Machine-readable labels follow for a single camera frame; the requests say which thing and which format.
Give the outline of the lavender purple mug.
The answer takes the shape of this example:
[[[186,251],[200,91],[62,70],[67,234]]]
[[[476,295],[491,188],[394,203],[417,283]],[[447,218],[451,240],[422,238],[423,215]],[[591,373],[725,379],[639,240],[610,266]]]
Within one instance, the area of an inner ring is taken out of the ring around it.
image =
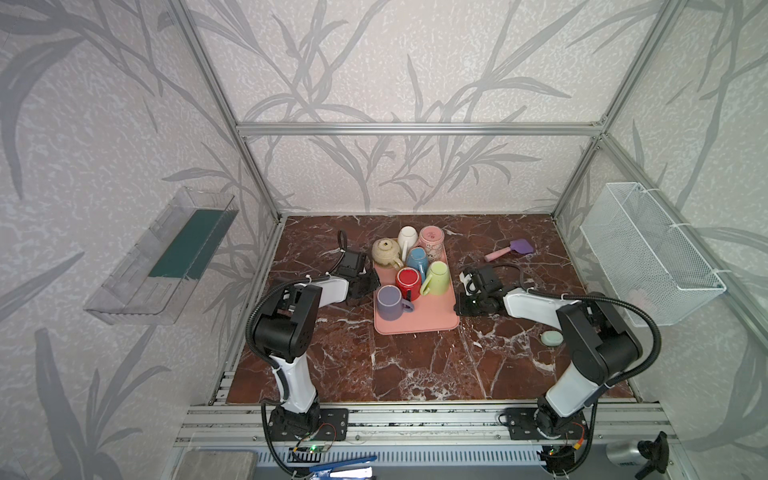
[[[384,285],[376,293],[376,311],[385,321],[396,321],[414,311],[414,304],[402,296],[395,285]]]

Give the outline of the red mug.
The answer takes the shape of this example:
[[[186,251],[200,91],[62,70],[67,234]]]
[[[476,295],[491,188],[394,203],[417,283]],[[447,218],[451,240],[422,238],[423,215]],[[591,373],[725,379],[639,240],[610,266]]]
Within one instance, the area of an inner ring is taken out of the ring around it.
[[[412,267],[400,269],[395,282],[403,299],[415,302],[420,297],[422,277],[418,270]]]

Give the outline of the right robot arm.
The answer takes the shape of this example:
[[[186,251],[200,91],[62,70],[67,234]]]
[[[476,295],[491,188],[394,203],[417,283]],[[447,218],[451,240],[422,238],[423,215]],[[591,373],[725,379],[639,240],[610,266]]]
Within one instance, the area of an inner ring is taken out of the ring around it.
[[[504,313],[554,328],[562,334],[570,365],[537,400],[533,427],[557,439],[584,408],[618,383],[648,370],[661,352],[658,325],[644,310],[601,293],[549,294],[505,286],[494,267],[470,267],[459,274],[463,291],[454,310],[461,317]]]

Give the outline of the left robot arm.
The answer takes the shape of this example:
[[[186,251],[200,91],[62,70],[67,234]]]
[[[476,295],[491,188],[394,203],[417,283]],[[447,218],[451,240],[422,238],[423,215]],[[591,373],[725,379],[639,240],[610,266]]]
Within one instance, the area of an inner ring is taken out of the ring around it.
[[[368,256],[343,249],[330,270],[284,280],[259,300],[248,317],[245,341],[275,377],[279,398],[271,404],[278,419],[307,430],[317,427],[321,413],[307,350],[319,310],[363,298],[379,286]]]

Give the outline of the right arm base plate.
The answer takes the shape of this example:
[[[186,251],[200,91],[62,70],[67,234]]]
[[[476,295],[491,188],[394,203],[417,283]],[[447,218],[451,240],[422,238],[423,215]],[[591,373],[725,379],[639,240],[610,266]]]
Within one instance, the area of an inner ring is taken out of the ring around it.
[[[583,439],[587,430],[582,413],[561,419],[536,407],[506,408],[497,421],[507,429],[511,440],[576,441]]]

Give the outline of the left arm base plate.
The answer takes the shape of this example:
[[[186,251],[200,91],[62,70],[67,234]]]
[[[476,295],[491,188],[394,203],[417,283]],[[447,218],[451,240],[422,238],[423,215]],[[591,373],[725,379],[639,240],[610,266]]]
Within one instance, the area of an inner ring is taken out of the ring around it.
[[[345,440],[349,410],[345,408],[314,408],[307,413],[294,413],[276,408],[267,421],[272,441],[298,441],[310,436],[312,440],[330,442]]]

